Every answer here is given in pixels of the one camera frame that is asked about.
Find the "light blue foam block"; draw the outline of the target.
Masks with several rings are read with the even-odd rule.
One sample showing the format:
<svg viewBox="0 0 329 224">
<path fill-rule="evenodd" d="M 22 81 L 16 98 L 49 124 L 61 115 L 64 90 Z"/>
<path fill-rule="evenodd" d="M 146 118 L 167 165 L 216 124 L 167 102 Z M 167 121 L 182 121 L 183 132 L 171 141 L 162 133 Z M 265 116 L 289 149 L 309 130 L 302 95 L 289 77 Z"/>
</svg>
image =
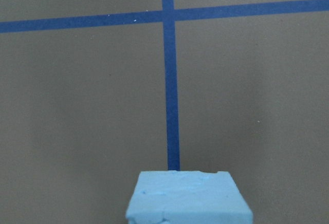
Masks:
<svg viewBox="0 0 329 224">
<path fill-rule="evenodd" d="M 128 223 L 253 223 L 229 172 L 143 171 L 129 201 Z"/>
</svg>

